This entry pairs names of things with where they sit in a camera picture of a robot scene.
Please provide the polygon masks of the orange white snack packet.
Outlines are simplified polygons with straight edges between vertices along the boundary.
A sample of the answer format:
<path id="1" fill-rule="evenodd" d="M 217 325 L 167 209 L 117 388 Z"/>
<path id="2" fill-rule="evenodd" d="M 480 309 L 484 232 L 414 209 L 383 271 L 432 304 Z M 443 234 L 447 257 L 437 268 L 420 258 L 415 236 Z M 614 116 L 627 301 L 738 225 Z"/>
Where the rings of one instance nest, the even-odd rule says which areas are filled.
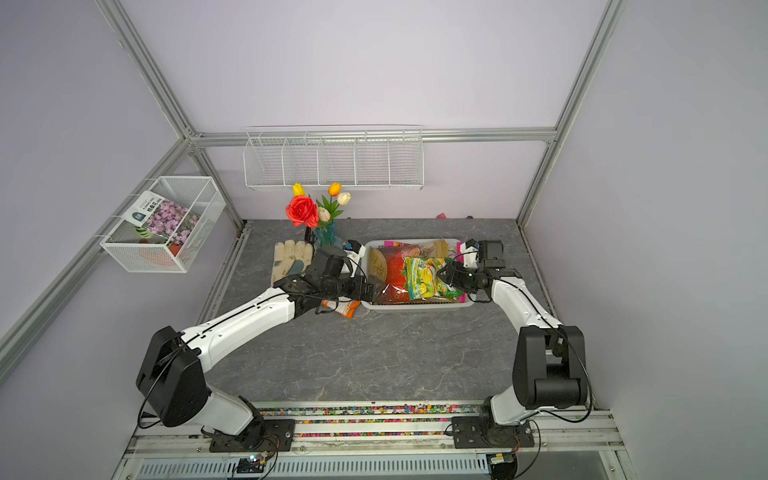
<path id="1" fill-rule="evenodd" d="M 357 300 L 323 300 L 321 302 L 322 313 L 337 313 L 347 319 L 354 316 L 361 302 Z"/>

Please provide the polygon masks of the white plastic basket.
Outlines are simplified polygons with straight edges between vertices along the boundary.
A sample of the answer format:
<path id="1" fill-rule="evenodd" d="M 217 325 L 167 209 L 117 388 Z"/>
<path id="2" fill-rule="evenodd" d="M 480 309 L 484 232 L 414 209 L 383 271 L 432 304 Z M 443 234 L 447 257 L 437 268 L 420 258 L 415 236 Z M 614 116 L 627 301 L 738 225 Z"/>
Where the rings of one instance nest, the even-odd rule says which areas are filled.
<path id="1" fill-rule="evenodd" d="M 374 285 L 369 310 L 455 309 L 467 296 L 437 277 L 457 254 L 456 239 L 373 240 L 365 245 L 360 266 Z"/>

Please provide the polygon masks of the green candy packet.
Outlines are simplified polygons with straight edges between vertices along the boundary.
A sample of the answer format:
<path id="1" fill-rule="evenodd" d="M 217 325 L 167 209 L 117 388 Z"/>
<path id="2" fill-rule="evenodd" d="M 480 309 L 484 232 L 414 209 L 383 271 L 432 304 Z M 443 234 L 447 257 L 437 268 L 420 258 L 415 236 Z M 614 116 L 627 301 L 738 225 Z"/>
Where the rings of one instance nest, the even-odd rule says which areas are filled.
<path id="1" fill-rule="evenodd" d="M 406 290 L 411 300 L 459 299 L 463 293 L 445 283 L 438 272 L 447 264 L 446 258 L 406 257 Z"/>

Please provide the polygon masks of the gold candy bag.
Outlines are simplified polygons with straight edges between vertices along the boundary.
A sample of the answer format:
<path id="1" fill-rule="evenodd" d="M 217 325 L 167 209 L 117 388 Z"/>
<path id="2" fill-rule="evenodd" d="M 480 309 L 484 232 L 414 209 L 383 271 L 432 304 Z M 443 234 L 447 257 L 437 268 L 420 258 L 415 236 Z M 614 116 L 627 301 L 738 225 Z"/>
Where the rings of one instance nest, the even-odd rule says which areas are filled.
<path id="1" fill-rule="evenodd" d="M 367 275 L 375 285 L 374 305 L 455 303 L 451 299 L 411 300 L 406 290 L 406 257 L 446 258 L 452 253 L 444 239 L 420 243 L 387 242 L 373 247 L 368 256 Z"/>

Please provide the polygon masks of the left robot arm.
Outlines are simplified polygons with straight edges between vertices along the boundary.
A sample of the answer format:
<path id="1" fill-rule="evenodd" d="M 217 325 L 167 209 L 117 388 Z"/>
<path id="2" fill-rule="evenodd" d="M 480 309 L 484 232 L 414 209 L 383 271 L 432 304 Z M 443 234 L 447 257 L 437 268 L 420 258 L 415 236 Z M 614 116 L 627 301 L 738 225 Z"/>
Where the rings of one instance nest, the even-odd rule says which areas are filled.
<path id="1" fill-rule="evenodd" d="M 309 311 L 319 313 L 324 301 L 370 301 L 374 293 L 374 284 L 362 273 L 309 269 L 278 280 L 255 299 L 210 321 L 184 330 L 170 326 L 158 330 L 136 380 L 143 396 L 137 427 L 152 426 L 145 420 L 151 409 L 155 422 L 168 428 L 195 424 L 207 433 L 229 437 L 260 435 L 260 412 L 250 402 L 210 385 L 206 374 L 268 330 Z"/>

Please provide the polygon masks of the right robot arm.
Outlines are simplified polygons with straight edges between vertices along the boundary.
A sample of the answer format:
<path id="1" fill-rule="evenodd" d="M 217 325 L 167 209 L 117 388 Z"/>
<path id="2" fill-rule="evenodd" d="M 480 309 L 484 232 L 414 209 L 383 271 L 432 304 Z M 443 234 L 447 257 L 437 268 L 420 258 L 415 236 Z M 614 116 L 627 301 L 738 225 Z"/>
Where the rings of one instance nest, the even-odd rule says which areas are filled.
<path id="1" fill-rule="evenodd" d="M 547 312 L 516 270 L 452 261 L 437 278 L 467 295 L 484 292 L 517 332 L 512 384 L 485 402 L 490 426 L 521 426 L 541 413 L 565 420 L 561 410 L 592 405 L 583 333 Z"/>

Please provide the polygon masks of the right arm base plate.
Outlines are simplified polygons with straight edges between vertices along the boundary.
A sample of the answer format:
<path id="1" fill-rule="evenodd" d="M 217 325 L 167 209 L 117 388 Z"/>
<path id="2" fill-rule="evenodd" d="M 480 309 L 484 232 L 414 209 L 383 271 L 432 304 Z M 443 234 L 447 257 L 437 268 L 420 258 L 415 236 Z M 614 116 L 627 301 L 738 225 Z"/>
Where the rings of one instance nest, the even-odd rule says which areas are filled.
<path id="1" fill-rule="evenodd" d="M 448 431 L 452 434 L 456 449 L 515 449 L 535 445 L 528 424 L 500 426 L 480 416 L 453 417 Z"/>

